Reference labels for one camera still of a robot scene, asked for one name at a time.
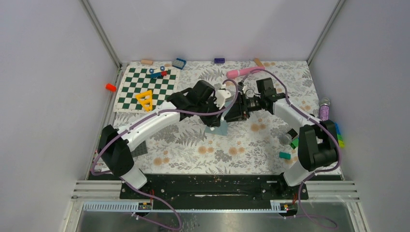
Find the teal green envelope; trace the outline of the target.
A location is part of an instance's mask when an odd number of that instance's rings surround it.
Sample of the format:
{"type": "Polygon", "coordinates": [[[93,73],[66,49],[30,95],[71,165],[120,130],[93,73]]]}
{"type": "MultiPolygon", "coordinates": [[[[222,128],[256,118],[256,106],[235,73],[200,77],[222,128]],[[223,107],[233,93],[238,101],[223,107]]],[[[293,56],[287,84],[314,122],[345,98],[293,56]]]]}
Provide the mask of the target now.
{"type": "Polygon", "coordinates": [[[206,127],[205,128],[205,133],[209,134],[214,134],[214,135],[221,135],[221,136],[227,136],[228,135],[228,123],[224,120],[225,115],[227,114],[228,111],[225,111],[222,113],[221,121],[220,121],[220,126],[219,127],[206,127]]]}

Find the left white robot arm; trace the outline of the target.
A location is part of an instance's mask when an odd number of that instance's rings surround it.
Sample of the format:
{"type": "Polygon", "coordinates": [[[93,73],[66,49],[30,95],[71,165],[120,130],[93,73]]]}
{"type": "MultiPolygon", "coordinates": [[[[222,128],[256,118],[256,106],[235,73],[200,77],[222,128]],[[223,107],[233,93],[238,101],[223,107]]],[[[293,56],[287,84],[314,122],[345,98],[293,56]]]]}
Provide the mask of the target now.
{"type": "Polygon", "coordinates": [[[200,80],[194,87],[171,94],[152,112],[132,123],[119,128],[104,127],[95,160],[103,160],[109,172],[126,182],[137,198],[143,199],[149,195],[150,186],[135,164],[132,152],[155,133],[190,116],[199,116],[209,128],[219,127],[225,104],[232,96],[225,84],[216,90],[200,80]]]}

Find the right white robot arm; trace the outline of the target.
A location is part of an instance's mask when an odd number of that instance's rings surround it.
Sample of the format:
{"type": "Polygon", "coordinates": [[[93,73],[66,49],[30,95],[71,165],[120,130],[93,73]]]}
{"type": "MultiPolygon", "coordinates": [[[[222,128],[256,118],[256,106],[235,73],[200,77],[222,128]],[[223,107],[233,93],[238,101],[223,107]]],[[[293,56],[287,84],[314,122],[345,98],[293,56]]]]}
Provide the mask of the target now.
{"type": "Polygon", "coordinates": [[[338,161],[336,126],[331,120],[319,121],[289,104],[285,93],[277,93],[271,78],[256,82],[258,95],[240,94],[224,119],[226,122],[244,121],[252,112],[266,110],[285,121],[298,135],[298,161],[282,173],[277,186],[278,195],[289,199],[296,193],[296,185],[315,170],[338,161]]]}

